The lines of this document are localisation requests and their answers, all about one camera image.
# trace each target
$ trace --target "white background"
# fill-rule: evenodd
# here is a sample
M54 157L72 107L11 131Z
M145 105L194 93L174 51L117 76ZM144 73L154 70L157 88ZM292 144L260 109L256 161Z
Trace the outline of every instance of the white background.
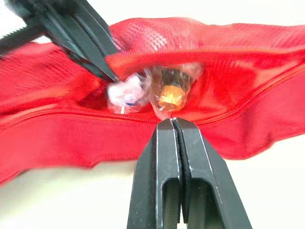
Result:
M302 0L89 2L109 24L132 17L171 16L206 24L305 24ZM0 0L0 36L24 25L3 5ZM248 160L226 161L254 229L305 229L304 139L278 142ZM135 162L119 162L101 163L91 170L26 172L0 187L0 228L126 228L134 166Z

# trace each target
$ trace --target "red mesh fabric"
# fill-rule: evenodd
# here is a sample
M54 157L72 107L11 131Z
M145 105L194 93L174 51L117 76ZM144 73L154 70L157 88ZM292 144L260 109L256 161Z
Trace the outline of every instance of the red mesh fabric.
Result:
M304 133L305 26L130 19L111 31L120 53L107 61L121 79L156 64L204 64L174 115L194 121L221 156L248 158ZM159 120L150 105L112 114L105 86L51 43L2 59L0 183L29 168L137 159Z

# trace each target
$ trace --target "orange object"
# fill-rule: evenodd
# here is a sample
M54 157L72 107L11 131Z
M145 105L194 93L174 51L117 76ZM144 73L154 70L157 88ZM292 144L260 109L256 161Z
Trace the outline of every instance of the orange object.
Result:
M179 111L183 108L185 91L181 87L166 85L163 87L159 106L166 111Z

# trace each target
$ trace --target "small package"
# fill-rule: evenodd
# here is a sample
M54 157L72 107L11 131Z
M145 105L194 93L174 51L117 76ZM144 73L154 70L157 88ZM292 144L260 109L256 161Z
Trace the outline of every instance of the small package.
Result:
M151 83L149 70L132 74L124 82L111 83L107 88L108 108L122 115L139 112L149 103Z
M156 66L152 69L150 102L161 120L183 109L192 84L203 74L200 63Z

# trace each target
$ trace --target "black tool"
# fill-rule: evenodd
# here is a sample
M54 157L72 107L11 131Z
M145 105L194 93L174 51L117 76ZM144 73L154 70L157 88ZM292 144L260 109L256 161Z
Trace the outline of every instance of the black tool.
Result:
M117 52L109 26L86 0L8 0L27 27L0 40L4 55L46 35L94 75L118 81L104 57Z
M127 229L251 229L225 161L195 124L157 125L137 162Z

